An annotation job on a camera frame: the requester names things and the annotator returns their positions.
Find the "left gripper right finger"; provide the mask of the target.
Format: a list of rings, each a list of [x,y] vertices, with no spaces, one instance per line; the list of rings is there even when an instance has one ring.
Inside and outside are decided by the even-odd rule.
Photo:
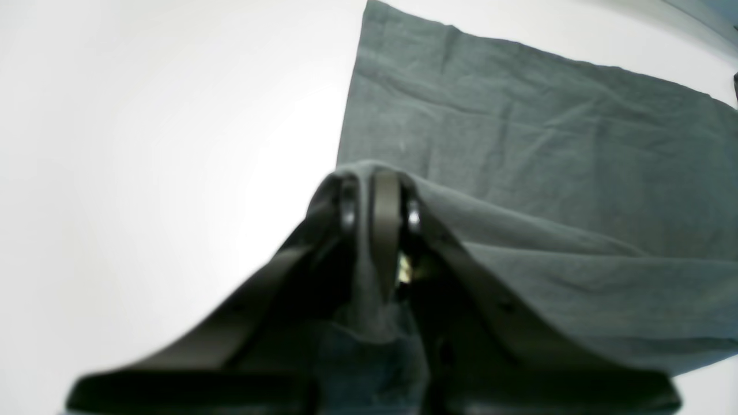
[[[548,325],[430,213],[408,179],[371,179],[382,296],[408,306],[429,378],[420,414],[675,414],[669,376],[607,360]]]

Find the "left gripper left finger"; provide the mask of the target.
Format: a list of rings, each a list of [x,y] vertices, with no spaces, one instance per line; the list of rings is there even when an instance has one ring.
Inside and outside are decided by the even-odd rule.
[[[272,259],[195,328],[136,363],[83,376],[69,414],[316,414],[312,361],[351,299],[359,184],[329,176]]]

